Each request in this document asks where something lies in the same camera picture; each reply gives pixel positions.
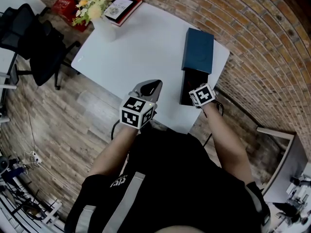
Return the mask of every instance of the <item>person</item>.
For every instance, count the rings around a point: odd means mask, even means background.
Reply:
[[[202,108],[222,168],[190,134],[151,129],[137,135],[124,125],[95,159],[65,232],[260,233],[264,219],[247,189],[265,215],[270,211],[245,147],[214,103]]]

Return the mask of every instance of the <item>white table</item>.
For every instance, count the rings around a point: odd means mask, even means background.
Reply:
[[[195,27],[143,3],[121,27],[116,26],[115,41],[105,42],[95,29],[71,65],[121,99],[139,82],[162,80],[155,120],[177,132],[188,133],[201,112],[179,104],[188,28]],[[229,50],[214,41],[213,68],[208,77],[212,88],[228,56]]]

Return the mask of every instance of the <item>brick wall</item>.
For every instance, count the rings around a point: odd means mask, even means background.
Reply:
[[[265,127],[297,132],[311,157],[311,40],[284,0],[145,1],[226,46],[217,86]]]

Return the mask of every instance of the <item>wooden floor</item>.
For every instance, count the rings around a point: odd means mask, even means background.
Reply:
[[[18,58],[18,68],[29,69],[28,63]],[[5,103],[11,121],[1,126],[1,149],[24,163],[33,161],[28,153],[35,149],[43,162],[42,167],[28,164],[29,187],[34,192],[39,189],[38,197],[46,202],[59,199],[63,203],[60,216],[65,219],[94,158],[110,142],[121,100],[84,75],[66,67],[63,71],[59,91],[54,78],[38,87],[29,75],[20,78],[17,90],[8,92]],[[243,114],[229,111],[225,120],[247,146],[257,181],[266,183],[277,166],[277,147],[266,136],[257,135],[256,125]],[[190,133],[204,143],[210,131],[203,114]],[[206,150],[218,162],[212,139]]]

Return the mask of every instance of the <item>flower vase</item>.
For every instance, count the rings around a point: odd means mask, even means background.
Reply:
[[[100,18],[92,19],[91,21],[95,30],[100,32],[105,41],[111,42],[116,39],[116,31],[106,16],[102,15]]]

